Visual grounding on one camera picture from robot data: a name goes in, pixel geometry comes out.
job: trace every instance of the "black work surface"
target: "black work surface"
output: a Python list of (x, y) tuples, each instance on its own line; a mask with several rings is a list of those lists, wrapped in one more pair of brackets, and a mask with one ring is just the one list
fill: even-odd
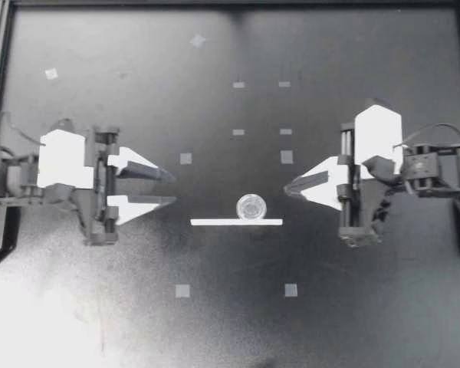
[[(84, 247), (72, 214), (24, 210), (18, 248), (0, 264), (0, 363), (460, 367), (449, 201), (399, 195), (384, 243), (348, 249), (333, 209), (282, 191), (338, 153), (339, 126), (365, 97), (389, 101), (405, 135), (460, 128), (453, 10), (28, 9), (15, 24), (3, 103), (14, 123), (33, 136), (62, 117), (79, 130), (119, 125), (123, 145), (178, 179), (120, 190), (179, 200), (120, 228), (108, 248)], [(452, 141), (445, 131), (425, 138)], [(2, 139), (37, 149), (5, 128)], [(281, 164), (281, 150), (293, 150), (293, 164)], [(235, 217), (253, 192), (282, 227), (189, 224)], [(190, 284), (190, 298), (176, 298), (177, 284)], [(284, 284), (297, 297), (284, 297)]]

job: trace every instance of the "black metal frame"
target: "black metal frame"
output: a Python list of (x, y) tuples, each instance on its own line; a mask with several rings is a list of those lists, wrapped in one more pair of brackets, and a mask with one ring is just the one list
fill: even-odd
[[(20, 7), (67, 7), (67, 6), (163, 6), (163, 7), (205, 7), (205, 6), (449, 6), (458, 12), (460, 24), (460, 0), (1, 0), (0, 1), (0, 107), (2, 102), (5, 70), (7, 65), (8, 49), (14, 23), (14, 13)], [(0, 210), (0, 218), (5, 219), (2, 232), (2, 250), (0, 259), (14, 247), (14, 230), (17, 219), (12, 215), (11, 209)]]

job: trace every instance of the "small container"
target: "small container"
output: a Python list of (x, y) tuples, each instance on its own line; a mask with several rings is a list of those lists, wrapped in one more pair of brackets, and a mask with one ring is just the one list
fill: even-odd
[(257, 194), (246, 194), (237, 202), (237, 216), (240, 219), (263, 219), (266, 211), (266, 202)]

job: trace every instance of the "white rectangular strip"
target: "white rectangular strip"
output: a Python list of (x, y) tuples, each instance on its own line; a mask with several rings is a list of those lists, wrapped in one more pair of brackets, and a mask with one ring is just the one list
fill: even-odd
[(283, 225), (282, 218), (191, 218), (192, 226), (246, 226), (246, 225)]

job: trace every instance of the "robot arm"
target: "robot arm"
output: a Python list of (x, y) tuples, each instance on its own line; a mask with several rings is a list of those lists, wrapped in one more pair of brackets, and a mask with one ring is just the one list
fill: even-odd
[[(454, 198), (460, 207), (460, 143), (407, 146), (401, 116), (375, 102), (341, 127), (341, 154), (299, 176), (284, 191), (340, 212), (339, 236), (352, 247), (381, 241), (391, 196)], [(440, 156), (457, 159), (457, 187), (442, 178)]]
[[(0, 159), (0, 206), (58, 205), (76, 210), (85, 242), (113, 244), (117, 226), (173, 203), (174, 197), (117, 195), (118, 179), (173, 182), (175, 178), (127, 147), (117, 128), (75, 133), (70, 120), (57, 122), (41, 137), (39, 155)], [(20, 169), (18, 193), (8, 194), (9, 171)], [(94, 231), (100, 222), (102, 232)]]

